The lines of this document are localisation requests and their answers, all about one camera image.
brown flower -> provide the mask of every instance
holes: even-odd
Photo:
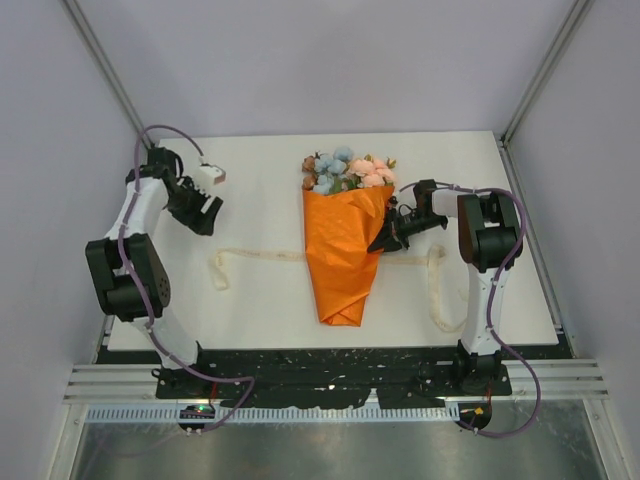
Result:
[[[302,188],[304,188],[305,190],[311,190],[315,184],[316,177],[314,177],[313,175],[307,175],[306,177],[304,177],[304,180],[302,180]]]
[[[303,172],[313,172],[314,167],[316,166],[316,159],[312,155],[309,155],[302,162],[302,171]]]

metal frame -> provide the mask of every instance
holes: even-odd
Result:
[[[77,29],[104,80],[112,90],[116,101],[123,109],[131,127],[139,134],[143,130],[144,124],[78,1],[60,0],[60,3]],[[593,3],[594,0],[575,0],[573,2],[537,72],[529,82],[509,125],[497,140],[508,180],[514,192],[525,201],[525,208],[526,199],[523,195],[524,192],[521,187],[517,166],[510,150],[510,144]],[[144,138],[144,141],[147,146],[151,144],[148,136]],[[530,229],[528,239],[554,325],[558,331],[562,331],[561,311],[533,229]],[[103,342],[103,335],[105,332],[108,334],[109,329],[110,319],[107,318],[99,344]],[[575,344],[573,342],[570,343],[574,353],[576,353]],[[629,457],[624,454],[626,442],[622,441],[617,433],[619,431],[617,428],[618,422],[613,413],[608,391],[597,363],[594,360],[584,359],[534,360],[530,363],[540,377],[544,400],[576,398],[583,400],[585,411],[609,478],[635,478],[637,472],[633,471],[633,462],[629,461]],[[505,364],[509,369],[514,393],[509,397],[494,397],[493,400],[517,401],[535,398],[534,384],[529,372],[517,361],[507,361]],[[154,367],[155,365],[77,365],[74,367],[64,396],[64,403],[67,405],[67,417],[52,463],[50,479],[66,480],[69,478],[75,454],[81,443],[83,426],[90,412],[93,413],[90,414],[89,421],[94,421],[97,418],[95,412],[100,409],[102,409],[100,410],[101,412],[104,412],[101,414],[104,415],[114,414],[114,412],[117,415],[117,412],[126,408],[133,408],[138,412],[154,409],[166,410],[167,408],[175,411],[176,407],[184,406],[185,404],[197,404],[207,401],[206,399],[183,399],[177,401],[156,399],[156,383],[150,374],[151,369]],[[447,405],[447,408],[444,409],[444,414],[442,412],[420,413],[414,411],[410,413],[411,418],[408,419],[410,421],[420,421],[431,418],[432,414],[434,415],[433,418],[442,414],[441,417],[443,419],[450,421],[452,415],[455,416],[457,402],[481,400],[481,398],[449,397],[443,398],[443,400]],[[375,393],[372,393],[369,397],[365,407],[372,411],[376,409],[377,397]],[[351,418],[349,415],[350,413],[346,413],[343,416],[348,420],[355,418]],[[127,417],[127,419],[139,421],[136,415]]]

blue flower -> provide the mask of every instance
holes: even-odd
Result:
[[[329,190],[331,190],[330,183],[324,183],[322,185],[314,185],[313,191],[315,193],[319,193],[320,195],[329,195]]]
[[[353,160],[353,150],[349,147],[338,147],[336,148],[336,151],[333,152],[333,158],[349,163]]]
[[[329,170],[329,172],[334,173],[336,175],[340,175],[346,169],[347,169],[347,164],[344,163],[342,160],[333,160],[327,170]]]
[[[318,173],[325,171],[333,162],[333,158],[328,153],[323,153],[320,158],[316,158],[314,170]]]

cream strap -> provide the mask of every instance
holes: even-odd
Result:
[[[230,255],[255,260],[272,260],[279,262],[304,262],[304,253],[287,251],[250,250],[245,248],[220,248],[209,257],[208,265],[211,280],[216,290],[227,290],[229,277],[226,261]],[[440,267],[444,264],[447,251],[442,245],[434,244],[429,248],[425,257],[385,256],[380,257],[380,263],[386,265],[424,265],[428,269],[429,316],[433,323],[445,333],[462,330],[466,320],[456,326],[442,320],[440,305]]]

folded orange cloth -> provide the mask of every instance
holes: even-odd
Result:
[[[393,191],[393,186],[327,196],[302,191],[305,254],[321,322],[362,323],[380,259],[380,253],[367,253],[367,248],[382,228]]]

